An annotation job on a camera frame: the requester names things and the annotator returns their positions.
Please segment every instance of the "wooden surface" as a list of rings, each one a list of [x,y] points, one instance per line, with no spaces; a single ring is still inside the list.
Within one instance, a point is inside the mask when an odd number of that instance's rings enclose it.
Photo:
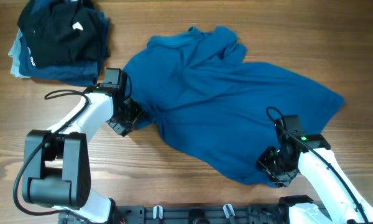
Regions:
[[[0,0],[0,223],[56,223],[55,215],[30,217],[18,211],[12,185],[22,165],[25,135],[56,123],[79,100],[45,101],[44,94],[82,88],[10,75],[7,53],[24,6],[25,0]],[[107,66],[122,68],[152,35],[226,25],[249,49],[246,61],[280,65],[343,95],[346,106],[323,134],[340,166],[373,206],[373,1],[105,0],[98,7],[112,23]],[[104,125],[92,139],[89,154],[93,187],[118,205],[242,205],[294,194],[318,199],[301,176],[287,189],[231,181],[166,146],[155,126],[122,138]]]

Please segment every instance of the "black folded shirt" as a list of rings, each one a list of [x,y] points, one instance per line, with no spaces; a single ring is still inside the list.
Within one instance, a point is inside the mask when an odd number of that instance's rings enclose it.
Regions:
[[[81,60],[97,61],[98,21],[79,2],[55,1],[31,14],[29,1],[18,20],[36,67],[66,65]],[[74,29],[79,23],[83,30]]]

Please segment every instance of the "robotic arm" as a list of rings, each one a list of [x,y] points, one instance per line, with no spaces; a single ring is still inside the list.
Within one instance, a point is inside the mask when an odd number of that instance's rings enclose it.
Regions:
[[[59,223],[74,224],[210,224],[222,223],[222,220],[229,224],[373,223],[373,208],[342,172],[323,136],[307,136],[298,116],[283,115],[276,121],[270,117],[275,123],[280,150],[269,147],[257,166],[277,187],[288,186],[301,172],[318,192],[326,209],[321,209],[307,196],[281,198],[276,205],[236,208],[230,204],[165,209],[161,206],[116,207],[113,200],[91,189],[87,145],[105,122],[125,136],[143,118],[144,110],[130,98],[131,94],[125,95],[126,83],[125,72],[108,68],[104,82],[87,88],[79,104],[60,122],[48,130],[33,130],[27,135],[25,161],[32,155],[22,180],[22,197],[27,203],[55,208],[66,214],[60,214]],[[42,142],[44,146],[33,156]],[[55,159],[63,159],[62,169],[45,165],[45,161]]]

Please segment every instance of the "black base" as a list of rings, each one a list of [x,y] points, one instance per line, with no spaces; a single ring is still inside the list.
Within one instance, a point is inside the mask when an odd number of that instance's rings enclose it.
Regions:
[[[116,223],[108,224],[287,224],[287,206],[290,204],[254,204],[244,207],[233,207],[234,221],[225,217],[223,208],[218,207],[164,207],[163,219],[153,219],[153,207],[118,206],[122,218]],[[322,204],[319,209],[330,218]],[[204,218],[194,217],[203,214]],[[85,224],[75,217],[59,215],[58,224]]]

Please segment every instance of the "wooden tabletop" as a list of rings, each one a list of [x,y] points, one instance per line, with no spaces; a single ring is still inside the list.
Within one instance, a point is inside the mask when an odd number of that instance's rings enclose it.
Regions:
[[[152,35],[225,25],[249,49],[247,62],[285,67],[344,96],[346,105],[323,135],[373,206],[373,1],[105,0],[97,5],[111,18],[108,67],[122,68]],[[0,223],[56,223],[56,215],[30,217],[18,211],[12,186],[22,165],[25,135],[31,129],[47,129],[79,101],[76,96],[45,101],[43,96],[61,88],[83,88],[10,74],[7,53],[24,6],[25,0],[0,0]],[[245,205],[296,194],[318,199],[302,176],[286,189],[229,180],[168,147],[155,126],[122,138],[105,124],[88,147],[93,188],[118,205]]]

